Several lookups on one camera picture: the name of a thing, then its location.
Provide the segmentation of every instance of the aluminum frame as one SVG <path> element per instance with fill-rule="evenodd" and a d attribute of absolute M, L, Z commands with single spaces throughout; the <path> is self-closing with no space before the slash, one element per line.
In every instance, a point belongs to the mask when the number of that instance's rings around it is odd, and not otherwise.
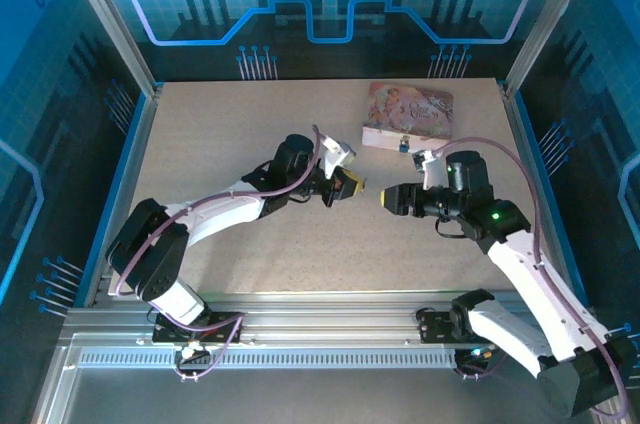
<path fill-rule="evenodd" d="M 538 59 L 549 36 L 564 14 L 571 0 L 547 0 L 513 66 L 507 75 L 507 96 L 513 99 L 520 89 L 533 64 Z"/>
<path fill-rule="evenodd" d="M 140 90 L 145 96 L 154 97 L 156 80 L 113 1 L 89 0 L 89 4 L 115 44 Z"/>
<path fill-rule="evenodd" d="M 461 292 L 464 291 L 221 294 L 213 299 L 212 306 L 220 311 L 245 313 L 240 343 L 233 345 L 231 352 L 264 354 L 304 349 L 312 356 L 327 351 L 366 356 L 376 350 L 385 356 L 442 356 L 434 365 L 425 366 L 408 366 L 400 357 L 384 363 L 385 368 L 443 368 L 455 367 L 454 349 L 477 346 L 421 344 L 415 312 L 425 306 L 448 310 L 450 301 Z M 516 292 L 498 291 L 495 296 L 511 312 L 531 322 L 532 317 Z M 83 358 L 87 352 L 100 350 L 108 355 L 109 351 L 144 350 L 158 356 L 152 362 L 154 368 L 171 369 L 173 361 L 167 355 L 174 347 L 151 342 L 153 324 L 147 321 L 148 309 L 142 302 L 116 300 L 104 301 L 98 308 L 71 309 L 32 423 L 64 422 L 73 404 L 78 372 L 83 368 L 136 368 L 129 362 L 113 365 L 114 360 L 109 359 L 96 365 L 95 360 Z M 356 362 L 350 368 L 366 366 Z"/>

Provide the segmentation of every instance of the work surface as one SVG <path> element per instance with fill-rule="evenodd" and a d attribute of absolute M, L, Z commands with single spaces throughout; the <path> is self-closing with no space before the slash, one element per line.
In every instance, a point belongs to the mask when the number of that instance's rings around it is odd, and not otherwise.
<path fill-rule="evenodd" d="M 133 205 L 147 197 L 180 203 L 223 190 L 271 159 L 284 138 L 313 138 L 311 125 L 346 141 L 350 168 L 366 190 L 331 209 L 319 197 L 289 204 L 187 250 L 181 277 L 197 291 L 378 291 L 508 289 L 499 269 L 468 240 L 447 240 L 433 219 L 393 216 L 380 191 L 419 182 L 411 157 L 363 147 L 365 98 L 372 80 L 168 83 L 149 138 Z M 516 150 L 493 79 L 399 79 L 454 96 L 453 137 L 482 136 Z M 484 145 L 495 195 L 531 220 L 526 182 L 500 151 Z M 451 231 L 457 232 L 457 226 Z"/>

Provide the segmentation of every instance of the box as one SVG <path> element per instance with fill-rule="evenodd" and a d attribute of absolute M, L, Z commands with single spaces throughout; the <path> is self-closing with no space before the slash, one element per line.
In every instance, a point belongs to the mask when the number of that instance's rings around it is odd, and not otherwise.
<path fill-rule="evenodd" d="M 424 87 L 373 82 L 362 144 L 400 152 L 436 149 L 451 139 L 453 96 Z"/>

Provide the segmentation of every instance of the black bracket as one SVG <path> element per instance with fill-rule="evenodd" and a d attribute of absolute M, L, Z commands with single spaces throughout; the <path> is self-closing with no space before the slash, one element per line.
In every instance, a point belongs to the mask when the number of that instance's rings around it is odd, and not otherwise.
<path fill-rule="evenodd" d="M 416 312 L 420 342 L 422 344 L 459 344 L 453 337 L 454 323 L 448 311 L 436 311 L 432 307 L 425 307 Z M 477 344 L 489 344 L 489 341 L 476 336 L 472 341 Z"/>
<path fill-rule="evenodd" d="M 207 324 L 201 324 L 203 326 L 215 324 L 216 322 L 224 321 L 230 317 L 237 316 L 238 312 L 212 312 Z M 229 334 L 233 331 L 235 321 L 227 324 L 226 326 L 216 329 L 215 331 L 207 334 L 202 332 L 189 332 L 175 326 L 169 319 L 162 314 L 158 314 L 156 317 L 156 324 L 153 330 L 152 342 L 154 344 L 178 344 L 185 345 L 192 339 L 197 339 L 201 343 L 224 343 L 229 339 Z M 231 339 L 231 342 L 237 344 L 240 342 L 240 334 L 242 333 L 242 326 L 238 328 L 235 336 Z"/>

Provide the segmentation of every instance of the robotic arm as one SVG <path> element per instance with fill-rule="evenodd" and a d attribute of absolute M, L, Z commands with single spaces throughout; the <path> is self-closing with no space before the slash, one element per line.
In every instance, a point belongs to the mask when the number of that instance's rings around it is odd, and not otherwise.
<path fill-rule="evenodd" d="M 126 276 L 126 283 L 141 300 L 152 304 L 181 326 L 202 326 L 214 319 L 206 302 L 178 277 L 186 249 L 196 242 L 242 222 L 255 221 L 282 209 L 292 196 L 306 202 L 320 195 L 326 207 L 364 188 L 364 181 L 345 168 L 355 157 L 346 144 L 321 137 L 324 156 L 315 164 L 313 142 L 292 134 L 280 144 L 273 160 L 264 163 L 221 193 L 220 198 L 162 206 L 153 199 L 140 202 L 107 251 L 108 262 L 123 274 L 152 233 L 171 222 Z M 277 193 L 308 177 L 289 192 Z"/>
<path fill-rule="evenodd" d="M 477 290 L 452 302 L 453 337 L 465 342 L 480 336 L 501 347 L 536 377 L 563 416 L 613 397 L 617 388 L 593 336 L 604 344 L 623 379 L 635 360 L 632 343 L 626 336 L 609 334 L 544 254 L 536 262 L 529 222 L 515 204 L 494 198 L 480 155 L 463 151 L 447 156 L 448 187 L 431 186 L 442 163 L 429 151 L 415 154 L 414 162 L 425 174 L 424 184 L 390 187 L 382 193 L 382 205 L 400 216 L 436 217 L 438 233 L 440 223 L 458 222 L 461 235 L 441 235 L 475 241 L 513 283 L 542 329 L 541 333 L 509 313 L 489 292 Z"/>

